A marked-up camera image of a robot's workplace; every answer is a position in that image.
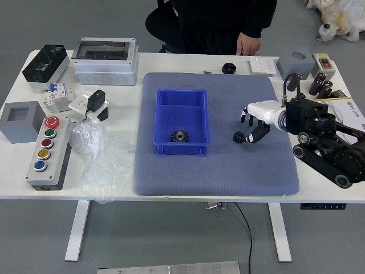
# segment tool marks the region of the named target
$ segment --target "metal plate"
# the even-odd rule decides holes
[[[240,274],[238,261],[99,269],[98,274]]]

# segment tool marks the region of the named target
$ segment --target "plastic bag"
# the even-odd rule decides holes
[[[322,22],[329,24],[334,35],[356,42],[365,30],[365,0],[309,0],[309,9],[322,13]]]
[[[83,155],[86,164],[82,191],[98,203],[113,201],[132,172],[132,164],[128,160],[132,146],[115,140],[97,118],[75,126],[70,143],[74,151]]]

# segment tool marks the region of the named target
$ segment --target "gray square box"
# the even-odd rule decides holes
[[[0,131],[13,144],[35,142],[45,116],[38,101],[6,103]]]
[[[314,65],[313,57],[306,47],[284,48],[276,64],[283,80],[291,73],[298,73],[305,80]]]

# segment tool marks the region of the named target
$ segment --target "gray floor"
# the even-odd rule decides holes
[[[144,28],[155,0],[0,3],[1,103],[29,52],[45,44],[74,49],[81,37],[134,37],[140,51],[158,52],[161,45]],[[278,56],[285,46],[328,53],[365,113],[364,37],[320,45],[315,41],[320,24],[320,14],[301,0],[279,1],[259,54]],[[240,206],[253,234],[253,274],[364,272],[364,205],[301,211],[299,204],[283,204],[292,263],[277,262],[267,205]],[[75,208],[75,201],[0,200],[0,273],[96,273],[102,267],[227,260],[238,260],[241,273],[248,273],[248,232],[233,204],[226,211],[206,211],[203,203],[91,203],[80,260],[64,262]]]

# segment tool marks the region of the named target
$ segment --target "power adapter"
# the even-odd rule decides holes
[[[97,90],[87,99],[87,110],[95,112],[103,105],[104,102],[105,92],[102,90]]]

